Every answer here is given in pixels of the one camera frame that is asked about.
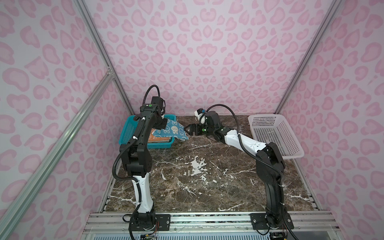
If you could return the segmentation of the blue patterned towel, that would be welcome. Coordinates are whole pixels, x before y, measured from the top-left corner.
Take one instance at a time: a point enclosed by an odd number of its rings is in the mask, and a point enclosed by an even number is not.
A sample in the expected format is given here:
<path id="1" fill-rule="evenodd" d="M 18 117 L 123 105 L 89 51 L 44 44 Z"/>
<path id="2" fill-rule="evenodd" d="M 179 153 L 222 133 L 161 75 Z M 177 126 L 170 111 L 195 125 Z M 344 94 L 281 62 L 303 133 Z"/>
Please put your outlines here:
<path id="1" fill-rule="evenodd" d="M 179 122 L 170 119 L 168 119 L 165 129 L 154 130 L 152 135 L 155 138 L 176 138 L 181 141 L 186 141 L 189 139 L 184 130 L 184 126 Z"/>

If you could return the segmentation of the orange patterned towel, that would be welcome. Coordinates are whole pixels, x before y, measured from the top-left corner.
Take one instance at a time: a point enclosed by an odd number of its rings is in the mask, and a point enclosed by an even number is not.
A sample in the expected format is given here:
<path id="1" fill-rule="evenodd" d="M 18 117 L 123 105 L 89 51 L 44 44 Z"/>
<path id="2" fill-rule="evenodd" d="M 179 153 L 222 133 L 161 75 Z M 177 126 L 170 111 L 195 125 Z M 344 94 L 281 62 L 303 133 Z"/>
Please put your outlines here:
<path id="1" fill-rule="evenodd" d="M 168 143 L 171 141 L 171 137 L 165 137 L 163 130 L 152 129 L 148 142 L 149 143 Z"/>

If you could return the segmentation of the teal plastic basket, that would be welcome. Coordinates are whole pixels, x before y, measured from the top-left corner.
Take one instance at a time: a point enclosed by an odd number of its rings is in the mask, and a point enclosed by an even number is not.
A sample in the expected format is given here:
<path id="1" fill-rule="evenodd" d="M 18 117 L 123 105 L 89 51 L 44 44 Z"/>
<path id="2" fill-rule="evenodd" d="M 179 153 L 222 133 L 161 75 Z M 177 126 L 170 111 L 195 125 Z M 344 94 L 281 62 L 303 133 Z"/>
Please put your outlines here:
<path id="1" fill-rule="evenodd" d="M 134 121 L 135 116 L 129 116 L 127 118 L 127 121 L 123 127 L 123 131 L 120 136 L 119 145 L 127 144 L 127 142 L 132 138 L 136 127 L 138 125 L 138 122 Z M 171 141 L 168 143 L 149 143 L 148 142 L 148 149 L 169 149 L 173 142 L 175 141 L 175 138 L 171 138 Z"/>

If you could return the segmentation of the white plastic basket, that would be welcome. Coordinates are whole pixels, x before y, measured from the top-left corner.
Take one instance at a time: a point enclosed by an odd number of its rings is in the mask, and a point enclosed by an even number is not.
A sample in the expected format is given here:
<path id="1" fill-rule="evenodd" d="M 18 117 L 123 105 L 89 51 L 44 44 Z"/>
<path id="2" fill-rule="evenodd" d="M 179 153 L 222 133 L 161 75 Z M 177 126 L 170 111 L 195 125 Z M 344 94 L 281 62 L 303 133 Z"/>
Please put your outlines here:
<path id="1" fill-rule="evenodd" d="M 248 116 L 248 121 L 254 140 L 275 143 L 284 160 L 304 156 L 304 150 L 284 116 L 257 114 Z"/>

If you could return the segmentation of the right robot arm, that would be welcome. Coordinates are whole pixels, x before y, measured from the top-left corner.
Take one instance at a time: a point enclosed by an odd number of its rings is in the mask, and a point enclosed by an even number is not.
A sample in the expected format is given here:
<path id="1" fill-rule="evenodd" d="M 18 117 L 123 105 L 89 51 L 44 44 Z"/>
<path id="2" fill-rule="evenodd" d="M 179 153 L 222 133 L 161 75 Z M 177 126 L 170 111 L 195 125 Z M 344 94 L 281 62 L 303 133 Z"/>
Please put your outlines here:
<path id="1" fill-rule="evenodd" d="M 225 126 L 218 113 L 198 109 L 195 111 L 197 124 L 190 124 L 184 131 L 190 136 L 207 136 L 215 141 L 235 147 L 256 161 L 256 171 L 266 189 L 265 224 L 278 229 L 287 222 L 284 200 L 285 162 L 275 143 L 262 143 L 239 132 L 240 123 L 233 115 L 237 128 Z"/>

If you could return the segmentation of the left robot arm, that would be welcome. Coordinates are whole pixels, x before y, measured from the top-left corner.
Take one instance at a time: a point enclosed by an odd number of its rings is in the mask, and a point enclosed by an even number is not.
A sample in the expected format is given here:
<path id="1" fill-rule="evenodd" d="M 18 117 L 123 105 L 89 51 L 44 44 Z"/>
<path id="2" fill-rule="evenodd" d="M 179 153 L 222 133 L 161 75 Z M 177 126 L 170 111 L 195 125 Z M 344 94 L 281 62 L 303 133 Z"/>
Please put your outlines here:
<path id="1" fill-rule="evenodd" d="M 134 116 L 137 127 L 133 136 L 120 147 L 120 159 L 123 168 L 134 185 L 136 209 L 133 213 L 135 224 L 151 228 L 156 222 L 154 202 L 150 193 L 149 175 L 153 158 L 148 150 L 148 141 L 153 129 L 162 130 L 167 125 L 164 118 L 165 101 L 159 97 L 152 97 L 149 104 L 143 103 L 140 113 Z"/>

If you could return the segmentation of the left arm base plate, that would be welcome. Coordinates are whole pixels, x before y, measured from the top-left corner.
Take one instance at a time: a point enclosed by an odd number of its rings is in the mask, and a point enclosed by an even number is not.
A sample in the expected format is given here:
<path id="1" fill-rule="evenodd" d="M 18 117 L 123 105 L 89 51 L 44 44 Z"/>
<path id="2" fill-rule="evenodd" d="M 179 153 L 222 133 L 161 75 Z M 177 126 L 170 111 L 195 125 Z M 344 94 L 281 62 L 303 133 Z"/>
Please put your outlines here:
<path id="1" fill-rule="evenodd" d="M 152 215 L 138 213 L 130 224 L 132 231 L 168 231 L 170 229 L 171 215 Z"/>

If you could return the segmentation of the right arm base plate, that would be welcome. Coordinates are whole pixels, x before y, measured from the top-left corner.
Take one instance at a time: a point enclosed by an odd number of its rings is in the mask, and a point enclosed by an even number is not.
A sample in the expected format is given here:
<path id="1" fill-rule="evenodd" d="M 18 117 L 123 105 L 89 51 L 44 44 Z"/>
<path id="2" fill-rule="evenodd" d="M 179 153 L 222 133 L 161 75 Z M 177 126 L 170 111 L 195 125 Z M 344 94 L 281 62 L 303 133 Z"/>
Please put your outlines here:
<path id="1" fill-rule="evenodd" d="M 270 227 L 268 220 L 266 219 L 266 213 L 251 213 L 250 219 L 251 219 L 251 224 L 252 224 L 253 230 L 259 230 L 259 231 L 261 231 L 261 230 L 265 230 L 265 231 L 267 231 L 267 230 L 271 230 L 271 231 L 272 230 L 282 230 L 283 225 L 284 225 L 284 221 L 282 220 L 278 227 Z M 285 213 L 284 219 L 285 219 L 289 229 L 291 229 L 291 230 L 295 229 L 295 226 L 294 226 L 294 223 L 293 223 L 293 220 L 292 220 L 290 214 Z"/>

